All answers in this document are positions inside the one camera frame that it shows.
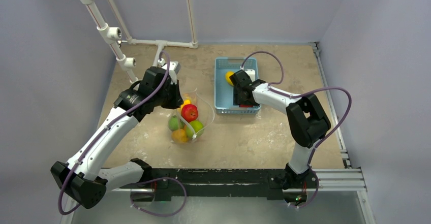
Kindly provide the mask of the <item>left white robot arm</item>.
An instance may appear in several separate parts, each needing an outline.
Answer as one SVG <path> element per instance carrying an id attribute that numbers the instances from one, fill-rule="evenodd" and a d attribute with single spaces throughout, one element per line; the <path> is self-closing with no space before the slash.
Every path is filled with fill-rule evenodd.
<path id="1" fill-rule="evenodd" d="M 156 107 L 177 109 L 183 103 L 176 78 L 178 62 L 150 67 L 142 80 L 120 93 L 107 118 L 86 144 L 67 162 L 55 162 L 50 172 L 60 188 L 79 206 L 94 207 L 116 188 L 136 184 L 150 185 L 151 166 L 138 158 L 115 168 L 103 168 L 108 156 L 121 140 Z"/>

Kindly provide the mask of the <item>green pear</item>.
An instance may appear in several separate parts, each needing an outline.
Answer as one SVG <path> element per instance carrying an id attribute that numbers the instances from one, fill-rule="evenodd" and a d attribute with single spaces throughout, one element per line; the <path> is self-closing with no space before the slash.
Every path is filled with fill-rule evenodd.
<path id="1" fill-rule="evenodd" d="M 189 128 L 187 125 L 184 127 L 184 130 L 186 131 L 186 136 L 189 139 L 192 139 L 194 135 L 196 135 L 196 137 L 200 137 L 204 133 L 204 124 L 200 121 L 191 121 L 189 122 L 189 125 L 191 126 L 191 128 Z"/>

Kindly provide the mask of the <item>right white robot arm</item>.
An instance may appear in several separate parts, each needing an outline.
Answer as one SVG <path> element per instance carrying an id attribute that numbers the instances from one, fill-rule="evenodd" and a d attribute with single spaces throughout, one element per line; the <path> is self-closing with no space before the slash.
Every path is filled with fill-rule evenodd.
<path id="1" fill-rule="evenodd" d="M 240 107 L 266 105 L 286 115 L 295 145 L 285 167 L 284 184 L 285 187 L 299 186 L 310 172 L 315 147 L 331 129 L 317 96 L 287 94 L 261 79 L 252 80 L 244 70 L 235 72 L 228 80 L 233 84 L 234 104 Z"/>

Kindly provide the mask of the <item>clear zip top bag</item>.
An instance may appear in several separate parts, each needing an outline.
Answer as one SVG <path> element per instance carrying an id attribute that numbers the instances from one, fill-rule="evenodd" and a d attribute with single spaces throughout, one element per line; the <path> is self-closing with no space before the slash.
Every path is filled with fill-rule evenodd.
<path id="1" fill-rule="evenodd" d="M 204 100 L 198 90 L 181 95 L 183 104 L 168 117 L 167 128 L 171 142 L 186 144 L 198 141 L 215 118 L 212 106 Z"/>

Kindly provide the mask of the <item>red apple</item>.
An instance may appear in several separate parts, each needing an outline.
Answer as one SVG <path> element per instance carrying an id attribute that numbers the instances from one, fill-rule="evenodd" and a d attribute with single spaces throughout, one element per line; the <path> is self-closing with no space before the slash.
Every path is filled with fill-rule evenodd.
<path id="1" fill-rule="evenodd" d="M 193 104 L 185 105 L 181 110 L 181 116 L 187 122 L 197 120 L 199 117 L 198 108 Z"/>

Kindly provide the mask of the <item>orange mango fruit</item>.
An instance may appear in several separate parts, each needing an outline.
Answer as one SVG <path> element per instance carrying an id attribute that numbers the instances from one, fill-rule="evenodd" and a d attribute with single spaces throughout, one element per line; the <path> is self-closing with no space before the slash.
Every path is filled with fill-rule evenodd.
<path id="1" fill-rule="evenodd" d="M 174 143 L 187 143 L 189 138 L 184 129 L 178 129 L 171 133 L 171 139 Z"/>

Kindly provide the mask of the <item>yellow mango fruit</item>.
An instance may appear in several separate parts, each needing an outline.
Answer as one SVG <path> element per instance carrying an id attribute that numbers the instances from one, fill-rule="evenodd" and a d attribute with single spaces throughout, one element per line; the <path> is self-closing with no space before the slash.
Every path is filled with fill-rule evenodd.
<path id="1" fill-rule="evenodd" d="M 233 71 L 227 71 L 226 73 L 225 73 L 225 80 L 226 80 L 226 82 L 230 85 L 230 86 L 234 86 L 233 85 L 233 82 L 232 82 L 232 80 L 231 80 L 231 76 L 234 74 L 234 72 Z"/>

